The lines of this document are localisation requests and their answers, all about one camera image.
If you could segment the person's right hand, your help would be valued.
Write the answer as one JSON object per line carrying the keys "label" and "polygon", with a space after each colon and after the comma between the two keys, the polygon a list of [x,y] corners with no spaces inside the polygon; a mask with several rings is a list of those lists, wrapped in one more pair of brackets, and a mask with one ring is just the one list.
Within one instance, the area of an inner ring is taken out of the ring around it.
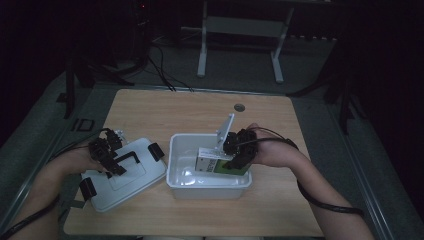
{"label": "person's right hand", "polygon": [[258,152],[253,159],[254,164],[291,168],[302,158],[302,154],[296,148],[277,140],[275,134],[261,129],[258,124],[250,124],[248,130],[253,130],[259,140]]}

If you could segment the green and white medicine box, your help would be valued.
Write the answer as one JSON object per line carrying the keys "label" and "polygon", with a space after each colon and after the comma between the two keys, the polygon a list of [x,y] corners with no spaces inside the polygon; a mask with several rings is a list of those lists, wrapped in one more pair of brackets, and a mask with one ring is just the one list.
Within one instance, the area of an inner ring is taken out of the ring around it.
{"label": "green and white medicine box", "polygon": [[250,164],[237,168],[234,155],[226,155],[223,151],[210,148],[199,148],[195,170],[207,173],[228,174],[243,176],[250,168]]}

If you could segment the black stand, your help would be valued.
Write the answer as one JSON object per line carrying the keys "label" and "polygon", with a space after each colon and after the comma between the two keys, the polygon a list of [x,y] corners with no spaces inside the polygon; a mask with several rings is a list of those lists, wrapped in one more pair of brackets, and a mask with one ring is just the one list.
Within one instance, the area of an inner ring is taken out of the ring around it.
{"label": "black stand", "polygon": [[325,61],[317,79],[307,87],[288,93],[288,97],[302,97],[326,86],[323,95],[326,104],[340,101],[338,124],[345,135],[348,135],[348,120],[353,117],[350,109],[355,81],[354,64],[351,57],[342,50],[333,50]]}
{"label": "black stand", "polygon": [[88,56],[74,52],[65,62],[65,92],[60,93],[57,98],[57,102],[65,104],[64,119],[69,119],[75,109],[75,78],[78,78],[83,87],[92,87],[95,83],[95,80],[90,77],[92,69],[119,85],[133,86],[133,83],[122,79]]}

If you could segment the white plastic storage box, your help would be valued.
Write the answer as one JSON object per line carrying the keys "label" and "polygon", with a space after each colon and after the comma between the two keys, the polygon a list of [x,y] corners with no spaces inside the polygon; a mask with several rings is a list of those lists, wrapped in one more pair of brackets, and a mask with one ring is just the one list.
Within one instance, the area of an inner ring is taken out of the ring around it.
{"label": "white plastic storage box", "polygon": [[176,199],[236,199],[252,184],[252,174],[196,171],[200,147],[214,148],[215,134],[175,134],[170,140],[166,182]]}

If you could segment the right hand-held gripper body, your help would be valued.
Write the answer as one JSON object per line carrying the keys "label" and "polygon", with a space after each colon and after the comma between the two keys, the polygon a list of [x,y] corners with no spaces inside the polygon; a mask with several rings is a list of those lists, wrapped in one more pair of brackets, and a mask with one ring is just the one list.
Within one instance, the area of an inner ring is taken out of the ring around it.
{"label": "right hand-held gripper body", "polygon": [[235,114],[230,113],[216,130],[216,149],[234,161],[251,161],[257,153],[257,135],[253,130],[241,129],[231,132]]}

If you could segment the person's left hand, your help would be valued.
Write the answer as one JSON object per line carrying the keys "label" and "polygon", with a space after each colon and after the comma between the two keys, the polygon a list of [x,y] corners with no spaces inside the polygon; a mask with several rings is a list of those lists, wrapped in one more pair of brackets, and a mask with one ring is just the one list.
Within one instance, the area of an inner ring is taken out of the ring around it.
{"label": "person's left hand", "polygon": [[87,146],[79,146],[62,153],[52,160],[51,164],[57,172],[63,175],[80,174],[87,170],[107,172],[106,168],[91,158]]}

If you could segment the white metal stand frame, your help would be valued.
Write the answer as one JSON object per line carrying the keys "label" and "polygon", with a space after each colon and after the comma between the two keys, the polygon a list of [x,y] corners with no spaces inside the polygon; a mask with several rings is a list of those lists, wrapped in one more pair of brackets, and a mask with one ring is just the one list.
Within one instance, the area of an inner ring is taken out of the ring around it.
{"label": "white metal stand frame", "polygon": [[197,76],[206,75],[207,65],[207,34],[222,33],[233,35],[271,37],[278,40],[276,48],[270,52],[271,64],[274,71],[275,81],[278,84],[284,82],[283,70],[279,56],[283,43],[287,37],[288,28],[294,13],[291,7],[283,21],[254,20],[232,17],[214,16],[208,13],[208,0],[203,0],[202,6],[202,28],[201,28],[201,48],[198,60]]}

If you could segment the white lid with black handle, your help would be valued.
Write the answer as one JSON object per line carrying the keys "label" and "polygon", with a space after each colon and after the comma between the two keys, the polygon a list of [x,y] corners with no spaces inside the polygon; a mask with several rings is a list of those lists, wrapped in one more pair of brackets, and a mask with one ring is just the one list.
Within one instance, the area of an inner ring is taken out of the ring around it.
{"label": "white lid with black handle", "polygon": [[136,196],[166,176],[162,149],[147,138],[137,139],[116,151],[118,164],[126,172],[107,178],[105,173],[88,170],[82,174],[80,191],[97,212],[107,212]]}

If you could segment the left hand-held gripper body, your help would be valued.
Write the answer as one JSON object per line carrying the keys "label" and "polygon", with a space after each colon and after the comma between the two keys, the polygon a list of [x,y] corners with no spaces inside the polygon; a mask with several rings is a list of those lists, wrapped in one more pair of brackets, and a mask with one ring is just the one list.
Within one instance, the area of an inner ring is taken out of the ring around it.
{"label": "left hand-held gripper body", "polygon": [[121,137],[109,128],[104,129],[105,138],[96,138],[88,144],[90,156],[93,160],[103,160],[105,158],[114,158],[116,150],[123,146]]}

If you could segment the dark equipment with red light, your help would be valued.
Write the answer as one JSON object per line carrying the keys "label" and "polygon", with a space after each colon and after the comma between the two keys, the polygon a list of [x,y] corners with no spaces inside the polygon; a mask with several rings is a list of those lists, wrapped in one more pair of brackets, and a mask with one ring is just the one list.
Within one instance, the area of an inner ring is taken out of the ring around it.
{"label": "dark equipment with red light", "polygon": [[137,67],[146,64],[151,38],[151,1],[132,0],[134,17],[133,60]]}

